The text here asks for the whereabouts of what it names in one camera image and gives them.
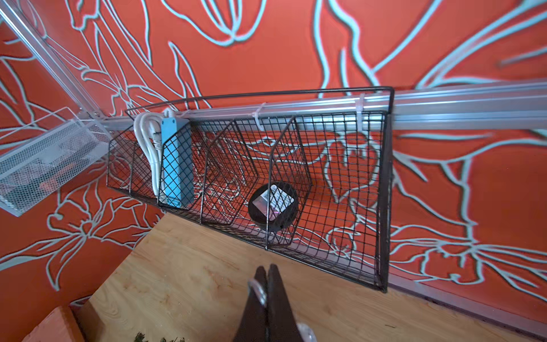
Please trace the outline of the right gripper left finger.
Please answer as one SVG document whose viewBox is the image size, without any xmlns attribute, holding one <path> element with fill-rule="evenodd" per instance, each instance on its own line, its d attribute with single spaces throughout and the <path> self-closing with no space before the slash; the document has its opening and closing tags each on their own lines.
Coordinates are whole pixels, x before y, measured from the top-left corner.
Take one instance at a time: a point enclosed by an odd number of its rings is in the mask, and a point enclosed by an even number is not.
<svg viewBox="0 0 547 342">
<path fill-rule="evenodd" d="M 253 278 L 247 282 L 248 297 L 239 328 L 233 341 L 267 341 L 267 286 L 266 270 L 256 269 Z"/>
</svg>

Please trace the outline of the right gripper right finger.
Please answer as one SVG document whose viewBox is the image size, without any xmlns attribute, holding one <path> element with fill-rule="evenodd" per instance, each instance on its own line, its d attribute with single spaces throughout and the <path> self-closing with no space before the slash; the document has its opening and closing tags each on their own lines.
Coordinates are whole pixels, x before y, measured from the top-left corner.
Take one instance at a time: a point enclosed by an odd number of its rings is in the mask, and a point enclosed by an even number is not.
<svg viewBox="0 0 547 342">
<path fill-rule="evenodd" d="M 267 275 L 268 341 L 302 342 L 278 266 L 271 264 Z"/>
</svg>

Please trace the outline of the clear bulb string lights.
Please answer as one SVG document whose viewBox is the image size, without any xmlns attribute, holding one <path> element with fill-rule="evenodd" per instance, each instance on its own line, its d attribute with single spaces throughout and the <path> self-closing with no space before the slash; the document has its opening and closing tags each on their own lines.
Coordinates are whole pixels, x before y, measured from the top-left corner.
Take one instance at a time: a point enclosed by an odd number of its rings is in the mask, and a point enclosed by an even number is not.
<svg viewBox="0 0 547 342">
<path fill-rule="evenodd" d="M 298 322 L 279 274 L 249 279 L 248 298 L 235 341 L 316 341 L 313 329 Z"/>
</svg>

